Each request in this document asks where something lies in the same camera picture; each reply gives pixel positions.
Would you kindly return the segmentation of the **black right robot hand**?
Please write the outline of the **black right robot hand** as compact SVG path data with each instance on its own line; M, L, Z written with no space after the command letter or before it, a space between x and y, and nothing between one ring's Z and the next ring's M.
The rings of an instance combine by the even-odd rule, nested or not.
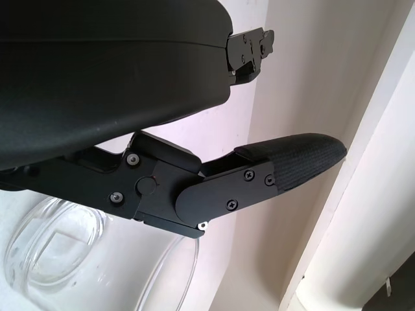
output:
M218 1L2 1L1 188L190 238L343 160L303 133L207 163L145 132L225 103L273 51Z

